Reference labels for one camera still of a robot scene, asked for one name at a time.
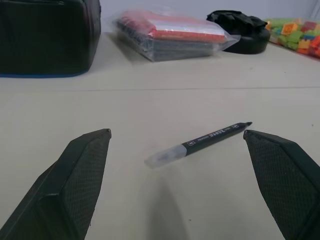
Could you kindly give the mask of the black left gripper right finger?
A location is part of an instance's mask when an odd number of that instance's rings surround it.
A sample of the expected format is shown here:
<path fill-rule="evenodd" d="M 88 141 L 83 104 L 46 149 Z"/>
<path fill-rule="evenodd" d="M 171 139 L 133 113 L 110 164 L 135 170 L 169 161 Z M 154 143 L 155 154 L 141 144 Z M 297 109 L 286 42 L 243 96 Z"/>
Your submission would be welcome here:
<path fill-rule="evenodd" d="M 246 130 L 243 134 L 260 193 L 286 240 L 320 238 L 320 167 L 295 142 Z"/>

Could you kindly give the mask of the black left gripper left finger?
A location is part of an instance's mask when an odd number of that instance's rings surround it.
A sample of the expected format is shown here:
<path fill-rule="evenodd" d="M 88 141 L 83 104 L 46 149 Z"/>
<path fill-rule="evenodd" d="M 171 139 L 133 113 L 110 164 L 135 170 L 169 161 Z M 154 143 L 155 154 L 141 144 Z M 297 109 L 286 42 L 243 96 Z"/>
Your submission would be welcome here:
<path fill-rule="evenodd" d="M 111 130 L 73 139 L 33 183 L 3 227 L 2 240 L 83 240 L 100 195 Z"/>

